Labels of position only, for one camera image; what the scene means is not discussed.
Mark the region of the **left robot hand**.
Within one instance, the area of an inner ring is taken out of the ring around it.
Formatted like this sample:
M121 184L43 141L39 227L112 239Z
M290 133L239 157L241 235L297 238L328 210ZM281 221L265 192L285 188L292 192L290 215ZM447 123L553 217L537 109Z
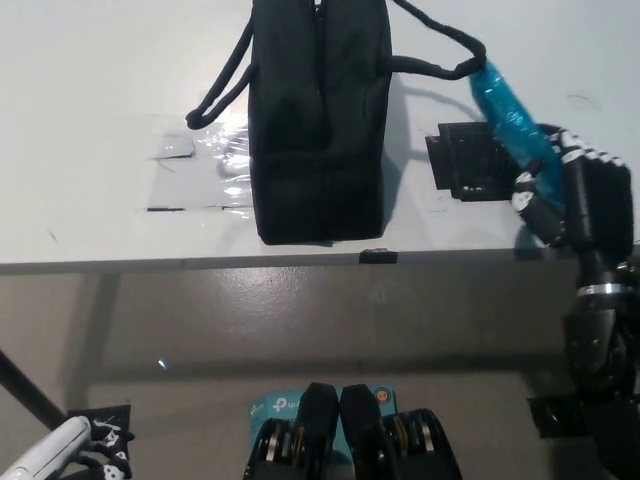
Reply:
M128 458L128 443L135 435L117 425L93 420L91 441L85 451L81 451L75 462L86 467L84 479L131 479L132 470ZM107 458L105 463L88 455L97 452Z

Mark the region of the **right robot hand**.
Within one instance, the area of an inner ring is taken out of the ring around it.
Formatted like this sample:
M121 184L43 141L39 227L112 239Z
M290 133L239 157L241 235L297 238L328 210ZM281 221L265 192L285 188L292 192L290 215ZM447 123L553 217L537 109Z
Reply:
M535 160L517 177L511 204L544 245L581 255L598 253L618 264L631 256L634 210L631 171L624 161L571 131L544 125L561 167L564 206L542 194L542 162Z

